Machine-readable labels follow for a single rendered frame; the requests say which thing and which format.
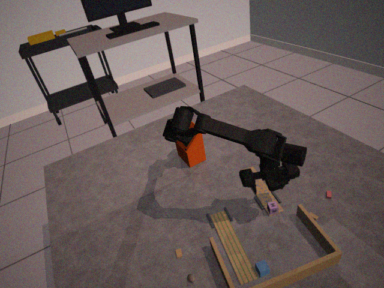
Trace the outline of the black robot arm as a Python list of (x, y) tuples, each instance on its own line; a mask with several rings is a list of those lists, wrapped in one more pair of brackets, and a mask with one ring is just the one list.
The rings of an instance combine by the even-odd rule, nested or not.
[[(197, 116), (194, 128), (189, 128), (194, 113)], [(173, 119), (168, 119), (163, 136), (170, 142), (182, 142), (186, 147), (197, 134), (211, 134), (235, 143), (244, 145), (261, 160), (272, 163), (288, 163), (302, 167), (307, 148), (286, 143), (286, 137), (271, 129), (246, 130), (225, 122), (212, 119), (189, 106), (175, 109)], [(277, 139), (278, 138), (278, 139)], [(289, 172), (273, 169), (262, 169), (261, 179), (266, 182), (270, 191), (282, 189), (290, 181)]]

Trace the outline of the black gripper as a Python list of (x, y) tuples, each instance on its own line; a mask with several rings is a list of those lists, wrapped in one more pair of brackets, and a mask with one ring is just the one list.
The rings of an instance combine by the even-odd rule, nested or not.
[(296, 177), (299, 177), (300, 175), (300, 170), (296, 165), (282, 162), (282, 166), (280, 166), (280, 163), (276, 163), (276, 162), (268, 163), (260, 159), (259, 172), (253, 173), (252, 169), (240, 170), (239, 176), (242, 181), (243, 187), (248, 187), (248, 188), (251, 187), (254, 193), (256, 194), (255, 180), (261, 179), (262, 169), (264, 168), (273, 169), (274, 167), (277, 167), (277, 166), (280, 171), (289, 172), (290, 179), (294, 179)]

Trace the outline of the purple labelled cube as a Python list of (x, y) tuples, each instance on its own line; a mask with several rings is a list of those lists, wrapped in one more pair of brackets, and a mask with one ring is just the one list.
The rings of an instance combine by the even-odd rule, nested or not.
[(279, 207), (277, 205), (277, 202), (276, 201), (267, 202), (267, 209), (268, 209), (269, 213), (278, 211)]

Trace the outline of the orange strip with blue speckles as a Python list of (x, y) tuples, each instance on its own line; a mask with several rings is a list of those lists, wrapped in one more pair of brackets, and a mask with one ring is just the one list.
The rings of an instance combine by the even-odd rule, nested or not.
[[(255, 170), (254, 167), (249, 167), (247, 169), (252, 169), (253, 173), (256, 173), (257, 171)], [(265, 185), (265, 183), (262, 181), (262, 179), (256, 179), (255, 180), (255, 185), (256, 185), (256, 196), (259, 199), (260, 203), (264, 207), (265, 211), (267, 214), (269, 214), (269, 211), (267, 209), (267, 202), (273, 202), (276, 201), (277, 205), (279, 207), (278, 210), (282, 209), (276, 198), (273, 196), (271, 191), (268, 189), (268, 187)]]

